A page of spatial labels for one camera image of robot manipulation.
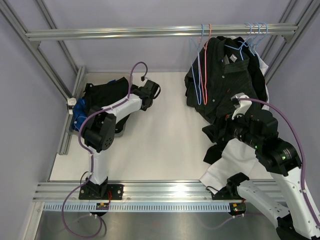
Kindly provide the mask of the pink wire hanger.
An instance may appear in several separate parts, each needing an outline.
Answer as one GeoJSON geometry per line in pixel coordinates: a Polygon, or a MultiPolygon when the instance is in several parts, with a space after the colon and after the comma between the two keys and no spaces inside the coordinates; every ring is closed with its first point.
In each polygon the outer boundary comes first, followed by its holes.
{"type": "Polygon", "coordinates": [[[201,63],[201,61],[199,61],[199,67],[203,67],[203,74],[200,73],[200,80],[201,80],[201,90],[202,90],[202,99],[203,99],[202,102],[204,105],[207,105],[207,103],[208,103],[207,49],[208,49],[209,40],[211,39],[211,35],[212,35],[212,24],[211,23],[208,24],[208,29],[209,29],[208,30],[208,38],[207,38],[207,41],[205,42],[205,44],[203,45],[203,49],[204,49],[203,63],[201,63]]]}

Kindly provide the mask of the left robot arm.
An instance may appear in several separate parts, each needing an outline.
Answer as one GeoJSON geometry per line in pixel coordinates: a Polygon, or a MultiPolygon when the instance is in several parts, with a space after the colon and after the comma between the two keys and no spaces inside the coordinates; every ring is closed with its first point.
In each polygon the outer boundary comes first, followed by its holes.
{"type": "Polygon", "coordinates": [[[147,80],[143,86],[122,82],[99,85],[98,102],[91,101],[80,127],[80,145],[89,151],[90,169],[79,187],[80,200],[121,200],[124,186],[110,183],[107,150],[121,133],[130,114],[146,111],[161,92],[159,84],[147,80]]]}

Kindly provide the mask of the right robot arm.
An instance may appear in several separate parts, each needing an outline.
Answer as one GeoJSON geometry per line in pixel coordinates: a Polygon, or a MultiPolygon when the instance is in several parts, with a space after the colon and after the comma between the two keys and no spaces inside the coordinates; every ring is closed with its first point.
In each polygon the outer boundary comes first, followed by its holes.
{"type": "Polygon", "coordinates": [[[279,138],[278,120],[267,110],[253,110],[232,118],[221,116],[213,124],[213,138],[227,142],[237,139],[254,149],[255,156],[277,183],[286,206],[278,204],[259,190],[242,172],[226,180],[217,195],[247,200],[274,225],[282,240],[318,240],[319,212],[304,196],[308,191],[301,180],[301,155],[295,147],[279,138]]]}

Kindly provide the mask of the blue plaid shirt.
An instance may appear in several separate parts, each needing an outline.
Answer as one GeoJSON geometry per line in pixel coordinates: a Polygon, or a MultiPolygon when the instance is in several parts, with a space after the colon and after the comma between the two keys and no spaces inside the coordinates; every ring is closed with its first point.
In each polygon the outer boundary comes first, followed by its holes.
{"type": "Polygon", "coordinates": [[[85,101],[82,98],[79,98],[72,110],[73,113],[73,123],[71,125],[72,129],[75,131],[79,131],[81,125],[83,124],[83,122],[85,121],[85,119],[87,118],[87,116],[84,113],[84,109],[85,109],[85,101]]]}

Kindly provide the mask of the black shirt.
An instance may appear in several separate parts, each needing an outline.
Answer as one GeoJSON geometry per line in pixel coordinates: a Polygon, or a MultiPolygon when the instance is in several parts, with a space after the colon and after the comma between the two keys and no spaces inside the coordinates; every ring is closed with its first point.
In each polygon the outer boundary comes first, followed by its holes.
{"type": "Polygon", "coordinates": [[[88,117],[92,107],[105,107],[128,95],[129,83],[125,77],[111,80],[108,83],[94,85],[87,83],[84,88],[84,114],[88,117]]]}

